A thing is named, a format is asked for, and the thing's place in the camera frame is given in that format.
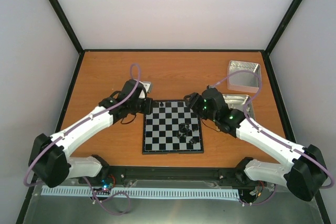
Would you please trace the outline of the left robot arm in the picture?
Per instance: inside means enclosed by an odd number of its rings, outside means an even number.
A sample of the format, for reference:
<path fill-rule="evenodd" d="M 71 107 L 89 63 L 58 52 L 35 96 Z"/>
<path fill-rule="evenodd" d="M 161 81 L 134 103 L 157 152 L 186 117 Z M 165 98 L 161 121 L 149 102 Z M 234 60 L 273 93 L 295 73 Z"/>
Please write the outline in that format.
<path fill-rule="evenodd" d="M 152 83 L 128 80 L 122 90 L 104 98 L 84 118 L 51 136 L 40 134 L 34 140 L 29 168 L 45 185 L 54 188 L 66 179 L 91 177 L 104 183 L 109 177 L 109 164 L 98 155 L 72 157 L 72 153 L 100 131 L 126 118 L 129 114 L 152 113 L 153 100 L 148 97 Z"/>

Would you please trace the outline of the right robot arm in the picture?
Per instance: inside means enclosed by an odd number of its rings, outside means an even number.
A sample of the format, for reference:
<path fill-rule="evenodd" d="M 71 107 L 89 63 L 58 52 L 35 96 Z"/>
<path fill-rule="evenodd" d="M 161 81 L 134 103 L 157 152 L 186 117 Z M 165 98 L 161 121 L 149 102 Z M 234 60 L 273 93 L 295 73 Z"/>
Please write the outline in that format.
<path fill-rule="evenodd" d="M 231 109 L 216 88 L 186 95 L 184 101 L 201 119 L 213 121 L 221 132 L 252 144 L 277 161 L 246 159 L 243 174 L 249 180 L 287 187 L 303 201 L 311 201 L 327 180 L 328 170 L 318 147 L 304 147 L 262 127 L 243 111 Z"/>

